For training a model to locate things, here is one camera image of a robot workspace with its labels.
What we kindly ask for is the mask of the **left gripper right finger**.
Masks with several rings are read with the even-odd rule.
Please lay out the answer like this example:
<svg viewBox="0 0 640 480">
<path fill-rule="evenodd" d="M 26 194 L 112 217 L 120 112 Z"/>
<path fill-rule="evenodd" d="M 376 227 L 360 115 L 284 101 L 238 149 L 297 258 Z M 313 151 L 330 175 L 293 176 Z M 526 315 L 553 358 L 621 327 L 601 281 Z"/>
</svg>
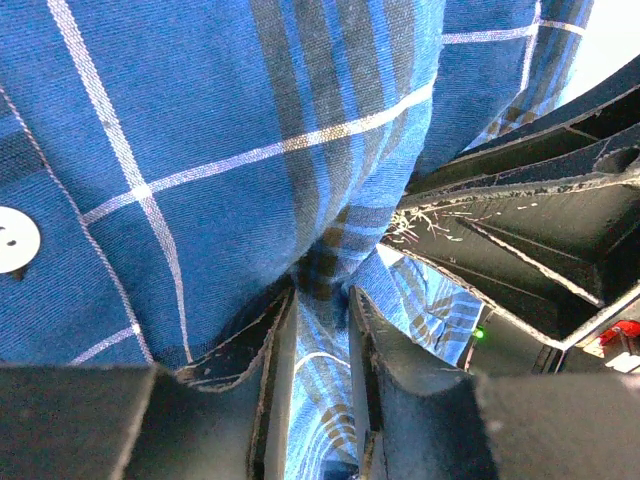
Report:
<svg viewBox="0 0 640 480">
<path fill-rule="evenodd" d="M 490 378 L 448 365 L 349 292 L 363 479 L 635 479 L 639 379 Z"/>
</svg>

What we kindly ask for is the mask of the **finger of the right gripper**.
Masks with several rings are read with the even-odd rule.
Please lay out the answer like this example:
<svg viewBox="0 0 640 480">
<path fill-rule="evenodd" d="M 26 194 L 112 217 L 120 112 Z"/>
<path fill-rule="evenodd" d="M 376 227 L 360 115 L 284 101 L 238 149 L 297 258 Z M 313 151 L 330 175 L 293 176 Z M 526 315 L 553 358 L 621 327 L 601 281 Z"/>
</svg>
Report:
<svg viewBox="0 0 640 480">
<path fill-rule="evenodd" d="M 426 197 L 597 174 L 639 157 L 639 66 L 627 64 L 563 107 L 476 147 L 407 191 Z"/>
</svg>

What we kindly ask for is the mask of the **blue plaid shirt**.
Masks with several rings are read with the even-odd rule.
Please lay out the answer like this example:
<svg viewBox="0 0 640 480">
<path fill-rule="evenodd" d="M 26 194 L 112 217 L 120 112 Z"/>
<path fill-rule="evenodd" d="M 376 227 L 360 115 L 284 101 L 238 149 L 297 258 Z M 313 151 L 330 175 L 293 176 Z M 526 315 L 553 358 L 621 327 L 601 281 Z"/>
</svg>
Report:
<svg viewBox="0 0 640 480">
<path fill-rule="evenodd" d="M 286 477 L 353 479 L 348 291 L 448 363 L 480 304 L 377 244 L 411 178 L 556 107 L 589 1 L 5 1 L 5 364 L 212 384 L 299 298 Z"/>
</svg>

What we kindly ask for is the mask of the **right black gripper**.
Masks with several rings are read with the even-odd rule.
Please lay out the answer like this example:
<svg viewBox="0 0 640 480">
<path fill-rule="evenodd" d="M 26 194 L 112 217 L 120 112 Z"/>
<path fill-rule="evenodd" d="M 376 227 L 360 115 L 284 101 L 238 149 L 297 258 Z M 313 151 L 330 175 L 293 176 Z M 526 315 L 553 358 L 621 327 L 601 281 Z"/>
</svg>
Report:
<svg viewBox="0 0 640 480">
<path fill-rule="evenodd" d="M 497 313 L 482 308 L 457 362 L 472 374 L 603 372 L 599 336 L 639 320 L 639 184 L 628 178 L 407 196 L 384 244 Z"/>
</svg>

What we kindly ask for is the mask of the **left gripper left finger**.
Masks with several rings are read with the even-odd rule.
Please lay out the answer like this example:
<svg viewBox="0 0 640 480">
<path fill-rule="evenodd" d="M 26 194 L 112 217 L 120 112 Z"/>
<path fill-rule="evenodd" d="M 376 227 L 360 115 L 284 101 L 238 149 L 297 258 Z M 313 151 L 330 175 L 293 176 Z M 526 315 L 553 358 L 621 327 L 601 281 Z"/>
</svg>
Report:
<svg viewBox="0 0 640 480">
<path fill-rule="evenodd" d="M 269 295 L 196 363 L 1 370 L 5 479 L 280 479 L 297 295 Z"/>
</svg>

